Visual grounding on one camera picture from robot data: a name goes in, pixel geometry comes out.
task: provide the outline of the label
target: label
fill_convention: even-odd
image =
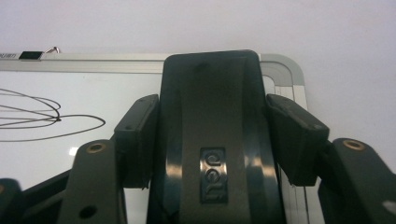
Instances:
[[[17,56],[17,54],[7,54],[7,53],[0,53],[1,59],[13,59]]]

